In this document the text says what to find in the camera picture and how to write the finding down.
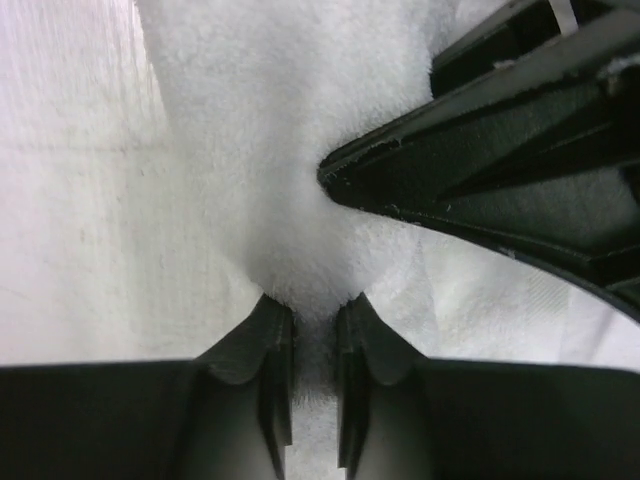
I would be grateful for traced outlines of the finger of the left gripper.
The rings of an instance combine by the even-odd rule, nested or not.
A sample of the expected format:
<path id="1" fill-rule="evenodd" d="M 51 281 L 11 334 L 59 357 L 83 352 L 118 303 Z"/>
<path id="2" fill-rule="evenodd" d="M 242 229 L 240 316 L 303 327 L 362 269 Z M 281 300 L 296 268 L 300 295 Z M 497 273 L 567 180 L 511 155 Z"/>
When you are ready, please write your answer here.
<path id="1" fill-rule="evenodd" d="M 512 255 L 639 314 L 639 78 L 556 85 L 331 154 L 335 202 Z"/>
<path id="2" fill-rule="evenodd" d="M 562 33 L 548 1 L 511 1 L 440 53 L 431 87 L 444 100 L 636 100 L 639 4 L 573 1 Z"/>

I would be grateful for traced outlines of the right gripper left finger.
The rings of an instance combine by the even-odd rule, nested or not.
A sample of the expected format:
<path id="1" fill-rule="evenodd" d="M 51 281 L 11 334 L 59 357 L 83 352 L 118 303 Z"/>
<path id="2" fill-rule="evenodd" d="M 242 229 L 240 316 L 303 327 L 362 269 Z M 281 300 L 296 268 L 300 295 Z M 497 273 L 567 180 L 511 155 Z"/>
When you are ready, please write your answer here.
<path id="1" fill-rule="evenodd" d="M 197 361 L 194 479 L 283 479 L 292 441 L 292 312 L 262 296 Z"/>

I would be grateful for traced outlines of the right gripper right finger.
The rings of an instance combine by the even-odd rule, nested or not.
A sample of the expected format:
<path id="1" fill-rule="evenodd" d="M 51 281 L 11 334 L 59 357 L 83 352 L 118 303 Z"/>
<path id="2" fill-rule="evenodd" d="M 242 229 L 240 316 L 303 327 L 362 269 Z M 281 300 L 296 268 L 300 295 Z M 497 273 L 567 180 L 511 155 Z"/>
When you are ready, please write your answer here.
<path id="1" fill-rule="evenodd" d="M 339 309 L 334 327 L 338 466 L 353 479 L 368 432 L 373 387 L 403 381 L 421 354 L 381 319 L 365 294 Z"/>

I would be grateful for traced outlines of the white towel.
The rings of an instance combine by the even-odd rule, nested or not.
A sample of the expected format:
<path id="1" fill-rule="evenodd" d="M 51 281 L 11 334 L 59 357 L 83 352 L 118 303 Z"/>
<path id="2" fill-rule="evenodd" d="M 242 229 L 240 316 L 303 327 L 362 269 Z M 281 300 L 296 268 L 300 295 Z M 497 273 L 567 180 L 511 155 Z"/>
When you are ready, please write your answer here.
<path id="1" fill-rule="evenodd" d="M 341 144 L 426 103 L 494 1 L 5 1 L 1 360 L 191 357 L 263 292 L 301 314 L 291 479 L 339 479 L 329 317 L 428 355 L 637 370 L 639 329 L 470 244 L 332 204 Z"/>

